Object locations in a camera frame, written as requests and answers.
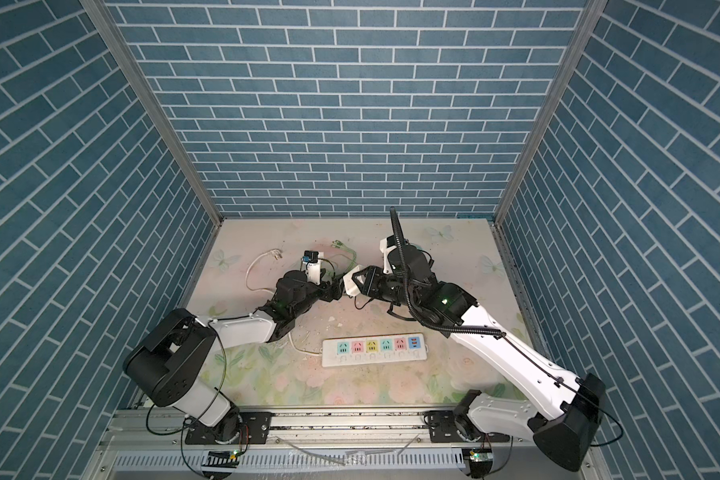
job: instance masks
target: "power strip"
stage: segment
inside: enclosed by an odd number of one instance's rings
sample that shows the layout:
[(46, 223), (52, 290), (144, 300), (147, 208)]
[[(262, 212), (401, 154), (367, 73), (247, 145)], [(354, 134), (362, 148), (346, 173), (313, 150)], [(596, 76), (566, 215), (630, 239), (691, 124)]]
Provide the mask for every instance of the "power strip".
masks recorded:
[(367, 363), (426, 360), (422, 333), (356, 336), (322, 341), (323, 366), (365, 365)]

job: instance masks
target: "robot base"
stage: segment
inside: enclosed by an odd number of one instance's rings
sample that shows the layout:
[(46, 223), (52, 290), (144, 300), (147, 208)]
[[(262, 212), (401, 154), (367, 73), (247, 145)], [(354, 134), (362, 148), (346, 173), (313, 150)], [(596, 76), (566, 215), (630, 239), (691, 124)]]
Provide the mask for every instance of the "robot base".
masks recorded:
[[(424, 413), (424, 420), (429, 428), (429, 441), (432, 443), (480, 442), (483, 433), (477, 431), (472, 438), (463, 434), (456, 424), (456, 417), (448, 410), (432, 410)], [(492, 442), (508, 442), (509, 435), (491, 432), (488, 434)]]
[(240, 442), (240, 432), (248, 434), (249, 445), (263, 445), (269, 435), (269, 423), (272, 420), (270, 412), (244, 412), (239, 415), (228, 416), (218, 425), (208, 427), (201, 423), (187, 429), (185, 443), (187, 445), (229, 445)]

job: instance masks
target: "white cable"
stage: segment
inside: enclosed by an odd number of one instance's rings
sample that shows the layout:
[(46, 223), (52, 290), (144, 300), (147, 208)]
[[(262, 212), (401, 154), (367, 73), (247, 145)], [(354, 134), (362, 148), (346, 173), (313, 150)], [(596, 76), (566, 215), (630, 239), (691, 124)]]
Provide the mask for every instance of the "white cable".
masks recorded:
[(291, 333), (290, 333), (290, 332), (288, 332), (288, 340), (290, 340), (291, 346), (292, 346), (293, 349), (294, 349), (295, 351), (297, 351), (297, 352), (306, 353), (307, 355), (314, 355), (314, 356), (321, 356), (321, 355), (322, 355), (322, 353), (308, 352), (308, 351), (306, 351), (306, 350), (301, 350), (301, 349), (296, 348), (296, 345), (293, 344), (293, 337), (291, 336)]
[(277, 248), (268, 250), (268, 251), (264, 252), (263, 254), (259, 255), (253, 262), (251, 262), (250, 265), (248, 265), (248, 270), (246, 270), (246, 288), (248, 290), (250, 290), (251, 292), (269, 292), (274, 295), (275, 292), (271, 288), (251, 288), (250, 286), (248, 286), (248, 275), (251, 273), (251, 268), (253, 268), (253, 266), (256, 264), (256, 262), (258, 262), (261, 258), (263, 258), (267, 255), (272, 255), (277, 260), (280, 260), (282, 258), (282, 251)]
[(304, 448), (297, 447), (290, 443), (288, 440), (280, 437), (275, 437), (280, 442), (285, 443), (286, 445), (290, 446), (291, 448), (294, 448), (296, 450), (299, 450), (301, 453), (308, 455), (310, 457), (319, 458), (320, 460), (325, 460), (326, 462), (335, 463), (336, 465), (345, 466), (346, 463), (344, 463), (344, 460), (341, 460), (340, 458), (334, 458), (333, 456), (327, 456), (327, 455), (320, 455), (319, 453), (313, 453), (308, 450), (305, 450)]

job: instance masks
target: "white power cord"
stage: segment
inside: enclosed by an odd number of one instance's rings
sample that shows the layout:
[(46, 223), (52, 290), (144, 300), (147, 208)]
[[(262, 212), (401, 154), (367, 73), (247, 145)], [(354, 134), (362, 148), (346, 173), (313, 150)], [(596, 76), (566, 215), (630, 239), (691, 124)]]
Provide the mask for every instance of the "white power cord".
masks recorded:
[(251, 292), (269, 292), (271, 294), (275, 294), (275, 291), (271, 288), (251, 288), (248, 286), (248, 275), (251, 273), (251, 268), (258, 262), (260, 259), (264, 258), (267, 255), (272, 255), (275, 257), (276, 260), (280, 260), (282, 258), (282, 250), (273, 248), (271, 250), (268, 250), (264, 252), (263, 254), (259, 255), (257, 258), (254, 259), (253, 262), (251, 262), (250, 265), (248, 265), (248, 270), (246, 270), (246, 288), (250, 290)]
[(293, 347), (293, 349), (297, 352), (305, 353), (307, 355), (312, 355), (312, 356), (322, 356), (322, 353), (308, 352), (306, 350), (301, 350), (299, 348), (296, 348), (296, 345), (293, 344), (293, 337), (291, 336), (290, 332), (288, 332), (288, 340), (291, 342), (291, 346)]

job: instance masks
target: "black mounting plate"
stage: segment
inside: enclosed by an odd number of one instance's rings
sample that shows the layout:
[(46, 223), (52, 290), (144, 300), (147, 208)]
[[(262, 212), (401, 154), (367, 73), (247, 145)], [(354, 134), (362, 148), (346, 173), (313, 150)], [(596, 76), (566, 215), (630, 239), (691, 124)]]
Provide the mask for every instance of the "black mounting plate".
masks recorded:
[[(470, 440), (459, 433), (454, 423), (454, 414), (448, 410), (431, 410), (424, 413), (424, 420), (429, 427), (429, 441), (432, 443), (453, 442), (482, 442), (482, 438)], [(489, 433), (491, 442), (504, 443), (509, 441), (509, 435), (503, 433)]]
[[(266, 443), (269, 435), (269, 423), (272, 420), (272, 414), (269, 412), (240, 412), (241, 431), (245, 431), (248, 426), (248, 444), (262, 445)], [(192, 428), (187, 429), (186, 439), (184, 443), (187, 445), (213, 445), (222, 446), (224, 444), (216, 443), (212, 435), (208, 435), (212, 429), (201, 423), (195, 424)], [(232, 439), (233, 444), (239, 444), (238, 437)]]

